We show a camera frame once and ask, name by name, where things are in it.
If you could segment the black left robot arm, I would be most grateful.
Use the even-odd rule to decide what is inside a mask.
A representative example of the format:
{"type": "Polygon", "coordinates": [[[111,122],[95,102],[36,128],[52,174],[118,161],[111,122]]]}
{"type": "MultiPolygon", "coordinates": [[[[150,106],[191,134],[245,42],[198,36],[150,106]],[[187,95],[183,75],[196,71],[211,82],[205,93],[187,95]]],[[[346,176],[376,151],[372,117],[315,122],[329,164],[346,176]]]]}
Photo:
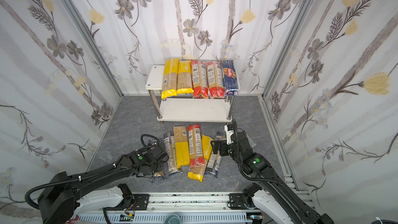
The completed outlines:
{"type": "Polygon", "coordinates": [[[127,155],[121,155],[112,164],[74,175],[61,172],[52,180],[25,193],[26,203],[40,210],[44,224],[63,224],[74,216],[81,206],[78,201],[109,183],[130,177],[146,177],[163,168],[169,155],[160,145],[144,145],[127,155]]]}

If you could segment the dark blue clear spaghetti pack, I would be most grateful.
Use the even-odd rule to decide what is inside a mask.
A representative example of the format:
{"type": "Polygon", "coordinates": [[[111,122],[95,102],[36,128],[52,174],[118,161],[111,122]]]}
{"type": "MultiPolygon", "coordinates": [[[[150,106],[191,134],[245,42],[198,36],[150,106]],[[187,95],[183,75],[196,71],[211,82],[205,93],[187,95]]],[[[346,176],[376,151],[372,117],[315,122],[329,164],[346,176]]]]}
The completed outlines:
{"type": "Polygon", "coordinates": [[[171,176],[181,173],[182,170],[177,166],[176,148],[174,132],[167,132],[163,135],[163,145],[168,155],[167,160],[167,175],[171,176]]]}

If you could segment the red spaghetti pack with label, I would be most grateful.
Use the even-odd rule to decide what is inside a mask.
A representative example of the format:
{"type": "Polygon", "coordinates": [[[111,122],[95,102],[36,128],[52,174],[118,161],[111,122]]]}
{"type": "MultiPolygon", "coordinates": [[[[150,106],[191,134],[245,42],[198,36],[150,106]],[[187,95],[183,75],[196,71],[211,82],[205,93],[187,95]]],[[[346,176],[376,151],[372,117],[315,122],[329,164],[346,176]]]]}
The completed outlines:
{"type": "Polygon", "coordinates": [[[191,62],[193,97],[195,99],[209,99],[206,63],[198,60],[191,62]]]}

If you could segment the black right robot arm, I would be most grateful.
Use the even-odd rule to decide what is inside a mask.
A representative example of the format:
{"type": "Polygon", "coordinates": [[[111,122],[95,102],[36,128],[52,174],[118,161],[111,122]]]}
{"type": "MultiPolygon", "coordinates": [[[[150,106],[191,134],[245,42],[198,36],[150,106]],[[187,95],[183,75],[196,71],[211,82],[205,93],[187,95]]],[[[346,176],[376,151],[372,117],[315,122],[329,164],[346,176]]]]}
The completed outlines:
{"type": "Polygon", "coordinates": [[[226,140],[212,141],[214,153],[231,157],[240,174],[252,184],[243,191],[244,203],[266,213],[278,224],[332,224],[305,203],[276,173],[270,162],[252,150],[246,132],[236,121],[225,125],[226,140]]]}

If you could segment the yellow-banded whole wheat pack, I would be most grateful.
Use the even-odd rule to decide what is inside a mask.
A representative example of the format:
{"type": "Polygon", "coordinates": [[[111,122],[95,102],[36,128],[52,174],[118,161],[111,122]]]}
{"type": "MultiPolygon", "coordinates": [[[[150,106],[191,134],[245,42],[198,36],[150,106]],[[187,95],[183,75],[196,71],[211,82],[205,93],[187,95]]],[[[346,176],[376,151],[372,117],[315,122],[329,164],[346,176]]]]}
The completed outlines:
{"type": "Polygon", "coordinates": [[[165,62],[161,98],[177,95],[177,77],[178,77],[179,58],[171,58],[165,62]]]}

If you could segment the blue Barilla spaghetti pack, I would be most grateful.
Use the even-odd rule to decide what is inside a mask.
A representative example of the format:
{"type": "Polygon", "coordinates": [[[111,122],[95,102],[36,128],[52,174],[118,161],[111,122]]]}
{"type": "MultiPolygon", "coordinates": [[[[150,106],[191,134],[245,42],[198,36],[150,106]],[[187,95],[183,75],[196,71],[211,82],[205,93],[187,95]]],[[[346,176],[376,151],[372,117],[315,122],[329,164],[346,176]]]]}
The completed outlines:
{"type": "Polygon", "coordinates": [[[227,96],[238,95],[238,79],[233,60],[223,60],[223,84],[227,96]]]}

